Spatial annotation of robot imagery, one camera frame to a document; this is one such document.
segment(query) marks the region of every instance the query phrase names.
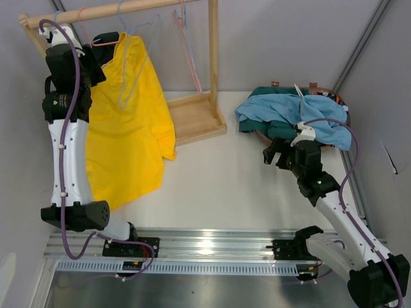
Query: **yellow garment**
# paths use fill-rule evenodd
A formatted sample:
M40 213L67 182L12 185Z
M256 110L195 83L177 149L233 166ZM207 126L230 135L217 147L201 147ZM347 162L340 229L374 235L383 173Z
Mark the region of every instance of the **yellow garment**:
M107 201L111 209L159 188L164 171L162 158L175 158L174 124L150 58L127 107L119 108L127 40L127 86L121 102L126 105L147 55L141 37L120 35L114 58L103 68L107 80L91 89L87 176L94 199Z

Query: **black bracket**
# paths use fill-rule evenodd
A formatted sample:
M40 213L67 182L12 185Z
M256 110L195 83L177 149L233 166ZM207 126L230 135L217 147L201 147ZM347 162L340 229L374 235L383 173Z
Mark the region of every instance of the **black bracket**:
M312 235L323 233L319 227L311 226L301 229L295 233L294 239L274 239L271 248L274 259L279 261L316 261L307 249L306 240Z
M160 250L160 239L158 237L138 237L137 242L147 243L153 247L155 258L159 256ZM115 242L109 243L108 241L104 242L103 256L104 257L130 257L130 258L143 258L145 257L145 252L142 249L145 247L143 245L135 244L119 244ZM148 258L152 257L152 251L146 248L148 253Z

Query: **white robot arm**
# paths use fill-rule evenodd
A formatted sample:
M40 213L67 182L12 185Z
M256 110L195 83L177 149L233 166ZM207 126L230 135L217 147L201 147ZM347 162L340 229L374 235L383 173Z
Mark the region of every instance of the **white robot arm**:
M301 194L333 225L345 249L316 226L297 231L294 246L305 257L324 261L347 282L350 295L360 308L399 300L407 292L408 261L403 255L394 256L378 241L358 217L354 205L341 203L344 198L340 185L322 170L321 149L315 141L314 129L299 123L297 133L294 141L274 138L263 152L264 161L271 164L274 154L281 154L276 165L297 177Z
M66 38L55 27L45 28L40 34L45 36L51 47L46 51L46 62L51 76L46 79L46 97L43 111L49 123L53 142L54 186L51 206L41 210L42 219L56 227L61 227L60 207L62 191L66 192L66 228L81 232L97 230L108 238L129 240L131 224L110 215L105 201L94 201L85 168L85 142L89 127L91 106L90 88L104 81L105 76L89 46L81 46L68 25L61 28L74 44L80 60L80 90L76 105L67 126L63 144L60 136L64 129L64 119L68 113L74 89L74 63ZM51 82L56 90L51 91ZM63 166L59 161L64 150ZM60 175L64 176L66 187L60 186Z

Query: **blue cloth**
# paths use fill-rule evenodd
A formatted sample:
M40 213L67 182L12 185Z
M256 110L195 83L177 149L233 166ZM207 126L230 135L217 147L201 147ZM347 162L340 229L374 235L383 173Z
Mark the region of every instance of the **blue cloth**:
M343 106L322 95L305 95L302 99L293 94L264 94L252 96L235 110L239 121L251 119L259 122L273 120L292 125L320 117L330 117L343 123L347 122L347 112ZM315 139L324 144L333 144L341 150L351 145L351 133L334 122L319 121L311 123Z

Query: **gray wall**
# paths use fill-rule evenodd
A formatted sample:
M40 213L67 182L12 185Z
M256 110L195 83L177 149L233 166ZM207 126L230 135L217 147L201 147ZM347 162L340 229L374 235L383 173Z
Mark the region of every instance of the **gray wall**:
M17 254L3 307L26 307L49 228L40 208L53 185L51 142L41 109L47 66L20 27L21 13L51 13L48 0L2 1L0 12L0 260Z
M409 12L411 1L394 1L341 95L362 148L358 176L371 227L411 260Z
M63 0L66 9L112 0ZM317 81L332 87L379 0L219 0L220 90L252 90L272 80L283 85ZM187 4L199 78L209 87L207 1ZM167 7L124 16L129 28L160 13L163 29L152 60L164 90L193 90L179 34ZM123 31L117 17L84 23L95 36ZM84 38L81 28L76 27ZM136 32L149 44L153 29Z

